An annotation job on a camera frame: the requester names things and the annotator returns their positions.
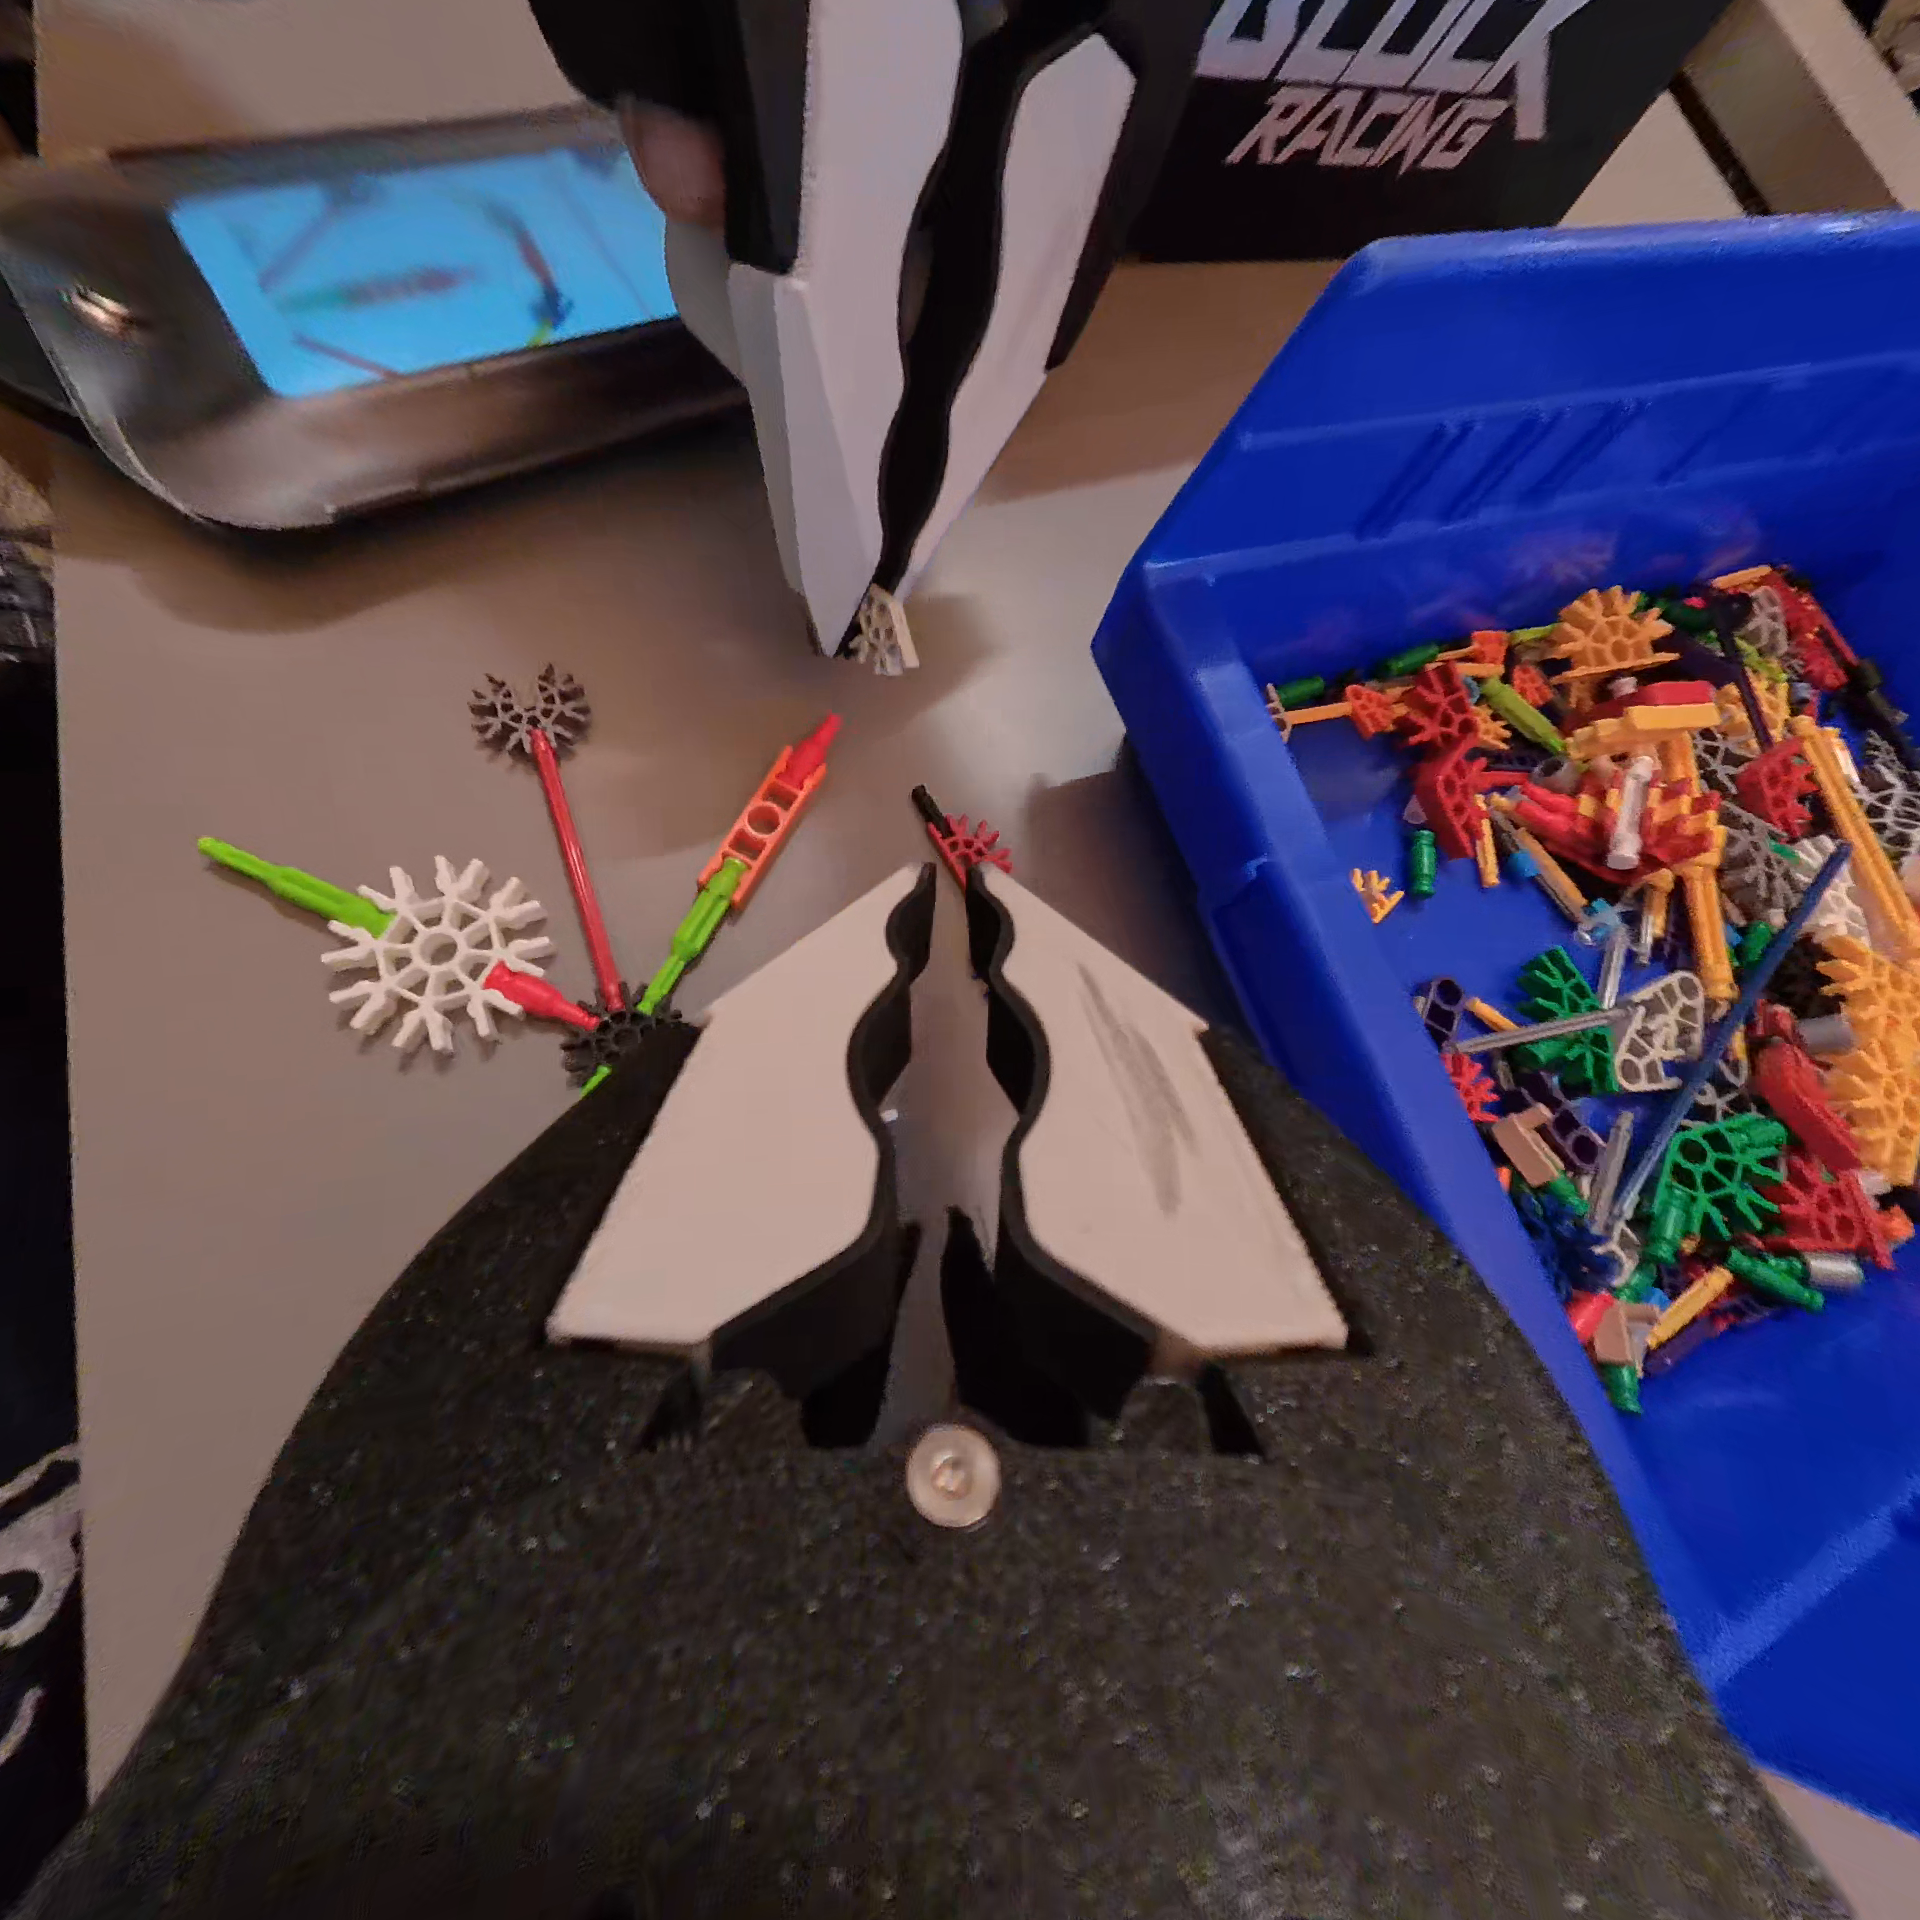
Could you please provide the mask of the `shiny metal fitting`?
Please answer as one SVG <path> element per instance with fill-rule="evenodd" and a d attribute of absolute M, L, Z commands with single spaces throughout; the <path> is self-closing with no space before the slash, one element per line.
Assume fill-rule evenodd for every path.
<path fill-rule="evenodd" d="M 5 168 L 5 398 L 68 420 L 184 520 L 359 521 L 572 465 L 747 396 L 679 318 L 316 398 L 266 388 L 171 229 L 184 196 L 611 142 L 588 106 Z"/>

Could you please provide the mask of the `pile of colourful toy pieces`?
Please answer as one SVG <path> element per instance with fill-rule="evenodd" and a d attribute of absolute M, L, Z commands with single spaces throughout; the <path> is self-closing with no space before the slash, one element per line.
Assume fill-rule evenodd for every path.
<path fill-rule="evenodd" d="M 1782 565 L 1262 685 L 1405 1012 L 1390 1165 L 1602 1396 L 1916 1252 L 1916 738 Z"/>

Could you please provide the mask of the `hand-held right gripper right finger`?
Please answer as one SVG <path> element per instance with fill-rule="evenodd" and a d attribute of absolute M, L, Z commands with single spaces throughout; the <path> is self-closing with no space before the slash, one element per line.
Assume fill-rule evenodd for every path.
<path fill-rule="evenodd" d="M 992 1280 L 1021 1360 L 1108 1424 L 1148 1380 L 1344 1354 L 1208 1024 L 1004 872 L 972 872 L 966 936 L 1013 1108 Z"/>

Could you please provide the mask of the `blue plastic bin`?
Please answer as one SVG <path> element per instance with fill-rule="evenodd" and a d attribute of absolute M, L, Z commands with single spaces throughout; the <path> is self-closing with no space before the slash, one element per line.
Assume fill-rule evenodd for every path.
<path fill-rule="evenodd" d="M 1263 685 L 1536 625 L 1574 590 L 1807 563 L 1916 706 L 1911 212 L 1380 243 L 1293 329 L 1092 641 L 1255 1040 L 1456 1241 L 1614 1476 L 1760 1765 L 1916 1832 L 1916 1244 L 1611 1410 L 1413 1012 L 1556 921 L 1439 883 L 1367 928 L 1387 754 L 1293 752 Z"/>

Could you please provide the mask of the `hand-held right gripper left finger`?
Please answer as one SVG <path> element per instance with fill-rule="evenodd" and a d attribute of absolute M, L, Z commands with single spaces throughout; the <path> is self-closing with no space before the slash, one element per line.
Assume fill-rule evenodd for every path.
<path fill-rule="evenodd" d="M 930 865 L 710 1002 L 547 1316 L 547 1372 L 669 1426 L 770 1386 L 812 1449 L 879 1421 L 918 1235 L 882 1116 L 911 1053 Z"/>

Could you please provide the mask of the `red connector with black rod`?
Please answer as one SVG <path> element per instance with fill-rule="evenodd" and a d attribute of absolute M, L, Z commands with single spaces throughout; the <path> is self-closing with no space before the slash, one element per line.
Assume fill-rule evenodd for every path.
<path fill-rule="evenodd" d="M 923 822 L 933 850 L 947 866 L 952 883 L 964 891 L 974 869 L 1013 873 L 1015 862 L 1000 834 L 984 820 L 964 811 L 949 811 L 923 784 L 914 784 L 909 800 Z"/>

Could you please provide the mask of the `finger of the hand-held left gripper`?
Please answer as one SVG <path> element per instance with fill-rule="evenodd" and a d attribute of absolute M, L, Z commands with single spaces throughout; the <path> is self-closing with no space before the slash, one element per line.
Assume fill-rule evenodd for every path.
<path fill-rule="evenodd" d="M 879 584 L 909 592 L 1046 374 L 1136 77 L 1085 20 L 964 62 L 882 468 Z"/>
<path fill-rule="evenodd" d="M 790 268 L 730 270 L 784 579 L 832 657 L 879 569 L 879 460 L 904 392 L 904 243 L 952 120 L 950 2 L 807 8 Z"/>

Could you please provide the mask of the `phone with lit screen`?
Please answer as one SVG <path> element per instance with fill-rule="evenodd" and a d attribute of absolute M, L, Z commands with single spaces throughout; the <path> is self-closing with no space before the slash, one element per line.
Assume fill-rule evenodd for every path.
<path fill-rule="evenodd" d="M 280 398 L 677 318 L 663 214 L 611 142 L 208 190 L 170 220 Z"/>

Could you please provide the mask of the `person's left hand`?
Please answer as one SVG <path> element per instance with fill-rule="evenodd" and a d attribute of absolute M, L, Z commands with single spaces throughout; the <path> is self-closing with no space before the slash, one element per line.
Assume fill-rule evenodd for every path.
<path fill-rule="evenodd" d="M 618 124 L 646 194 L 668 221 L 722 232 L 727 168 L 717 128 L 632 94 L 618 101 Z"/>

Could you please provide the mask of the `black toy box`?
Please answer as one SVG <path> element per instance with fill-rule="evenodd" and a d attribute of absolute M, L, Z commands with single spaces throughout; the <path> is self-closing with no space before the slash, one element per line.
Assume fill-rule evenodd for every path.
<path fill-rule="evenodd" d="M 1350 257 L 1558 225 L 1724 2 L 1219 5 L 1130 246 Z"/>

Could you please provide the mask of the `toy rod and connector assembly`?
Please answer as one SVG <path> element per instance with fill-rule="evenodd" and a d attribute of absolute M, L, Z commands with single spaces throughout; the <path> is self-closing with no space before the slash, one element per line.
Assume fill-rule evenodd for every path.
<path fill-rule="evenodd" d="M 382 888 L 346 890 L 211 834 L 198 840 L 198 854 L 327 925 L 336 947 L 322 962 L 346 976 L 328 1000 L 350 1032 L 387 1036 L 396 1049 L 450 1053 L 456 1024 L 491 1044 L 501 1020 L 532 1020 L 565 1034 L 579 1090 L 597 1088 L 645 1032 L 677 1012 L 686 976 L 751 900 L 821 790 L 844 720 L 832 710 L 779 750 L 703 865 L 660 964 L 631 993 L 565 784 L 565 756 L 592 730 L 584 685 L 556 666 L 528 688 L 487 676 L 468 697 L 468 717 L 483 752 L 523 764 L 540 784 L 588 944 L 592 1000 L 570 997 L 549 976 L 544 908 L 522 881 L 493 881 L 483 860 L 460 869 L 438 858 L 429 884 L 390 869 Z"/>

